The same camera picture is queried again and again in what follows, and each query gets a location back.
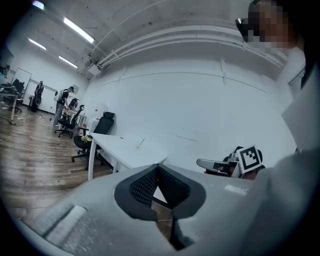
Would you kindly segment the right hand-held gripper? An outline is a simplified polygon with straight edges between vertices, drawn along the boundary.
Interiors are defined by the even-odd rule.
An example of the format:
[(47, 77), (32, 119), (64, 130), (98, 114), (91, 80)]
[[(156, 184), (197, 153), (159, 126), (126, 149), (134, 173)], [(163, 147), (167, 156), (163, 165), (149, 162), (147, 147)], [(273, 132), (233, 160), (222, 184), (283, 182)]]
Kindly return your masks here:
[(205, 169), (206, 174), (228, 175), (231, 178), (255, 179), (263, 165), (262, 152), (255, 145), (238, 146), (224, 161), (197, 159), (196, 164)]

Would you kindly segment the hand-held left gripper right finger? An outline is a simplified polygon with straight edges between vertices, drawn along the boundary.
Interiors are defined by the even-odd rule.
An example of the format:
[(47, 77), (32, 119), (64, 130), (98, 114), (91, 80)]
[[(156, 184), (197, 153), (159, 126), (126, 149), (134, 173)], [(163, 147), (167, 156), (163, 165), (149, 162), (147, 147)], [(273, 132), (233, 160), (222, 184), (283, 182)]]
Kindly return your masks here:
[(158, 164), (157, 185), (172, 209), (164, 256), (246, 256), (253, 243), (250, 190), (254, 181)]

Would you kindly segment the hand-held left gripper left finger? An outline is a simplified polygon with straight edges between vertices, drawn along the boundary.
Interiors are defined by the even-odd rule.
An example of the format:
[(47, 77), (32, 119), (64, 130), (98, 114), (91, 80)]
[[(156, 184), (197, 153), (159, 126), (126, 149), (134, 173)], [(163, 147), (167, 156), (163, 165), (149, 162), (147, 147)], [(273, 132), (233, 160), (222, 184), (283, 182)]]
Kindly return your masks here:
[(133, 219), (115, 200), (115, 189), (145, 166), (94, 178), (53, 204), (32, 225), (18, 229), (46, 256), (163, 256), (173, 246), (156, 221)]

